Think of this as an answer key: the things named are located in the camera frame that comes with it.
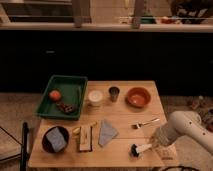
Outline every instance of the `orange bowl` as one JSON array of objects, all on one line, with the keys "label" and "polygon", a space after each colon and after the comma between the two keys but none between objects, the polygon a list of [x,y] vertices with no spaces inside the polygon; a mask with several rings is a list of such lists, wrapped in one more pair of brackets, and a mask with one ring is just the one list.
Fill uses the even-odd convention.
[{"label": "orange bowl", "polygon": [[126,100],[130,105],[142,108],[151,101],[151,95],[143,87],[134,87],[128,91]]}]

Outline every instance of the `white cup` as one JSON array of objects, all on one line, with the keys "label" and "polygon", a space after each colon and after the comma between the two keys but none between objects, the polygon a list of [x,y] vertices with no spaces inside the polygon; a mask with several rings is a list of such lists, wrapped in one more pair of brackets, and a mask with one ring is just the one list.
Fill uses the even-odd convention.
[{"label": "white cup", "polygon": [[100,106],[103,100],[103,93],[99,90],[92,90],[88,94],[88,99],[90,101],[90,105],[92,106]]}]

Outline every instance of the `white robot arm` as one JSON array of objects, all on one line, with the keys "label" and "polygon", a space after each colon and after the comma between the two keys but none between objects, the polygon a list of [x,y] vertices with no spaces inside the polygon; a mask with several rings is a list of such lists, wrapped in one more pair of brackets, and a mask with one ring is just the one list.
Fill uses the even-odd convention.
[{"label": "white robot arm", "polygon": [[201,125],[200,116],[193,111],[171,113],[168,122],[156,129],[154,138],[158,144],[169,146],[182,135],[191,137],[213,155],[213,133]]}]

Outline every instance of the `fork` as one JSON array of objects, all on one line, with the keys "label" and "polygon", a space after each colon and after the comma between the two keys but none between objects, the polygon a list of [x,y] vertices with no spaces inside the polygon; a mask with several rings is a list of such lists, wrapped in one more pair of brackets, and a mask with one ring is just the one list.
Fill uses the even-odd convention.
[{"label": "fork", "polygon": [[132,128],[133,129],[139,129],[144,125],[148,125],[148,124],[151,124],[152,122],[157,122],[159,120],[160,120],[159,118],[154,118],[154,119],[147,121],[147,122],[144,122],[144,123],[136,123],[136,124],[132,125]]}]

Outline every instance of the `black cabinet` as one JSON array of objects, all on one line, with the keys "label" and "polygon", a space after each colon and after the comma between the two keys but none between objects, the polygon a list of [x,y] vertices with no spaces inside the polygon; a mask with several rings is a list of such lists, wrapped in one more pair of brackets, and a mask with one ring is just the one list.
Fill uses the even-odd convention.
[{"label": "black cabinet", "polygon": [[0,31],[0,91],[43,91],[52,74],[155,80],[160,94],[213,94],[213,34]]}]

